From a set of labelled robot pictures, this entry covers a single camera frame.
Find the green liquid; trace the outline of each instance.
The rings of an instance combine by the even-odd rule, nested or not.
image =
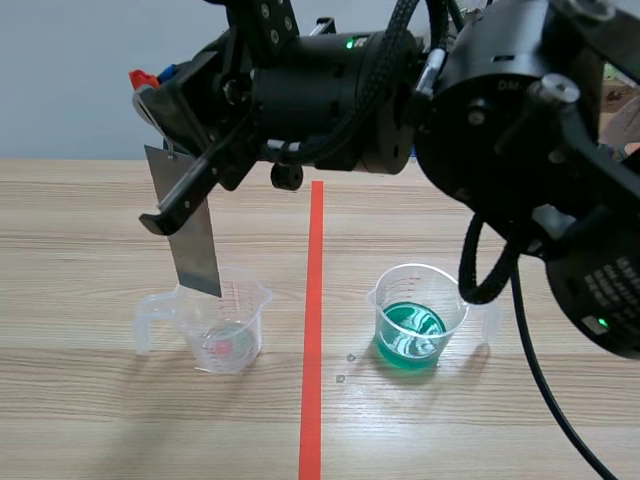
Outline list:
[[[384,313],[394,324],[421,335],[441,335],[447,331],[433,310],[417,303],[394,303]],[[391,363],[415,369],[434,366],[446,339],[416,338],[387,325],[376,335],[376,343]]]

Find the red tape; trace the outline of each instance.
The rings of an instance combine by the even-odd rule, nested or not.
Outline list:
[[[307,300],[304,315],[299,480],[322,477],[322,254],[324,185],[311,182]]]

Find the blue object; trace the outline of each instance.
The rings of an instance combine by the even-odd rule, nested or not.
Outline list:
[[[160,84],[163,84],[167,80],[170,80],[171,77],[175,75],[175,73],[176,73],[176,65],[175,63],[172,63],[167,68],[165,68],[162,71],[162,73],[158,75],[156,78],[158,79],[158,82],[160,82]]]

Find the measuring cup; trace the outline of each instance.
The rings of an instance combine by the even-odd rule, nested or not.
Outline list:
[[[483,320],[483,339],[493,340],[502,321],[500,308],[470,305],[448,273],[421,264],[387,270],[367,296],[376,309],[375,341],[382,355],[402,368],[436,365],[453,334],[470,316]]]
[[[169,320],[201,370],[235,372],[249,365],[260,351],[261,311],[272,294],[239,268],[221,268],[220,278],[222,298],[178,285],[138,303],[133,321],[138,354],[152,348],[151,321]]]

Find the wooden table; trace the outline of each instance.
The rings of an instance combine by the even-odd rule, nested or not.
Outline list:
[[[275,293],[256,362],[216,376],[192,369],[168,325],[154,326],[152,355],[133,350],[136,302],[176,282],[166,240],[137,220],[155,204],[145,162],[4,160],[0,171],[0,478],[296,479],[309,182],[274,190],[258,166],[210,197],[220,263]],[[470,323],[432,375],[399,375],[371,347],[365,293],[400,263],[455,273],[469,212],[415,164],[397,177],[308,176],[325,181],[323,478],[596,478],[534,385],[509,292],[491,348]],[[482,273],[501,246],[485,233]],[[559,402],[621,478],[638,478],[640,363],[583,338],[539,262],[522,272]]]

